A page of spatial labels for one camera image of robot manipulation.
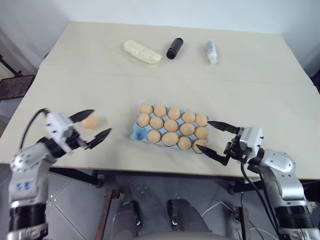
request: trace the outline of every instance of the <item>egg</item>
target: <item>egg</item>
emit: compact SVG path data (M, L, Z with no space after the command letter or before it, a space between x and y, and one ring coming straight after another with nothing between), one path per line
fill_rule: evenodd
M158 130L164 126L164 121L160 117L154 116L150 120L150 125L153 129Z
M175 120L168 119L164 123L164 127L168 132L176 132L178 130L178 123Z
M178 139L179 138L177 134L175 134L174 132L168 132L165 135L163 135L161 141L165 146L171 147L178 142Z
M150 143L156 144L157 142L160 141L160 138L161 138L161 136L158 131L152 130L152 131L148 132L147 139Z
M188 137L182 136L179 138L177 145L181 150L188 150L191 148L191 141Z
M165 116L167 114L167 110L163 105L159 104L159 105L155 106L154 114L157 117L162 118L163 116Z
M168 117L173 120L177 120L178 118L180 118L180 109L177 106L170 108Z
M150 117L146 113L141 113L138 117L138 125L142 128L147 126L150 123Z
M95 129L98 125L98 117L91 114L81 122L84 129Z
M200 126L194 130L194 135L196 135L198 139L206 139L209 136L209 130Z
M140 107L140 112L142 114L152 114L153 111L154 110L153 110L152 106L150 106L149 104L143 104Z
M182 115L182 120L185 123L193 123L196 119L196 116L193 112L186 112Z
M195 122L199 125L199 127L204 127L207 125L208 118L203 113L200 113L195 116Z
M180 132L184 136L190 136L195 131L195 126L193 126L191 123L185 123L180 127Z
M208 143L203 139L194 141L192 143L192 149L195 151L196 154L202 154L202 151L197 147L197 144L200 146L208 147Z

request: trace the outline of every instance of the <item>blue egg carton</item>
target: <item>blue egg carton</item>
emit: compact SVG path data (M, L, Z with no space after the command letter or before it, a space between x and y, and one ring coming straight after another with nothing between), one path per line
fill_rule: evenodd
M163 123L167 120L169 120L170 118L168 117L168 112L170 110L170 107L165 107L165 110L166 110L166 115L161 117L161 119L163 120ZM178 131L176 131L175 133L178 135L178 137L182 137L183 134L179 131L181 125L185 124L185 121L182 120L181 116L185 113L186 111L185 110L181 110L180 109L180 118L178 118L177 120L175 120L177 123L178 123ZM149 117L150 119L153 118L153 117L156 117L156 115L154 113L150 113L149 114ZM194 121L192 123L192 125L194 126L194 129L198 128L199 125ZM158 141L157 143L151 143L148 141L147 137L148 137L148 133L150 131L158 131L161 135L161 138L160 138L160 141ZM174 149L179 149L180 148L178 147L177 144L173 145L173 146L166 146L162 143L161 139L163 137L164 134L168 133L168 131L166 130L166 128L163 126L162 128L156 130L154 129L150 124L148 124L147 126L145 127L140 127L137 122L133 125L133 133L132 135L130 136L131 139L133 140L136 140L136 141L141 141L141 142L146 142L146 143L149 143L149 144L157 144L157 145L161 145L161 146L164 146L166 148L174 148ZM194 141L198 140L197 136L195 134L191 134L190 136L186 136L187 138L190 139L191 141L191 144L194 143ZM188 150L186 150L187 152L191 152L191 153L195 153L195 151L193 150L192 147L190 147Z

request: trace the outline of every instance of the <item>white bottle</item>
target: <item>white bottle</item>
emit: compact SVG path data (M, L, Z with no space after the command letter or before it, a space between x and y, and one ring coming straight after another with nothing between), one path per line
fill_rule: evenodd
M211 64L217 63L217 51L215 48L214 41L208 40L205 44L206 56Z

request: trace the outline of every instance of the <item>gray tile floor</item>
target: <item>gray tile floor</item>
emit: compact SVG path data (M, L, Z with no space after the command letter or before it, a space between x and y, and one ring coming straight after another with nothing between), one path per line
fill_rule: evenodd
M5 239L8 230L8 185L11 172L7 165L0 165L0 239ZM49 174L49 193L46 219L49 222L50 240L93 240L104 205L106 188L119 188L126 198L139 202L143 228L140 235L170 231L166 204L171 198L187 199L202 214L207 208L223 201L230 207L240 206L240 194L230 195L227 183L212 179L117 175L109 178L102 188L70 178ZM246 192L243 205L249 209L250 219L261 229L273 235L271 225L254 192ZM117 210L115 201L110 209L104 239L108 240L112 218ZM213 233L238 239L236 229L240 224L230 218L231 212L219 204L205 216L204 220ZM260 239L255 230L252 239ZM265 240L272 239L263 235Z

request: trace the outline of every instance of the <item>table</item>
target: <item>table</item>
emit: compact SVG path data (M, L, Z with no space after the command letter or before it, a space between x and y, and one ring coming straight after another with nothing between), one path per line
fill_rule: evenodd
M184 44L169 60L166 50L177 37ZM122 49L129 39L163 59L149 65L133 58ZM216 65L206 59L208 39L217 48ZM320 179L320 96L281 35L113 23L69 23L0 138L1 162L10 162L38 109L66 115L96 109L103 120L97 129L75 127L85 140L107 128L112 128L110 135L93 150L62 157L55 167L242 176L234 160L224 167L203 154L131 140L142 103L179 106L238 127L261 127L263 148L291 155L299 178ZM25 145L45 135L39 117ZM220 154L232 137L209 130L209 144Z

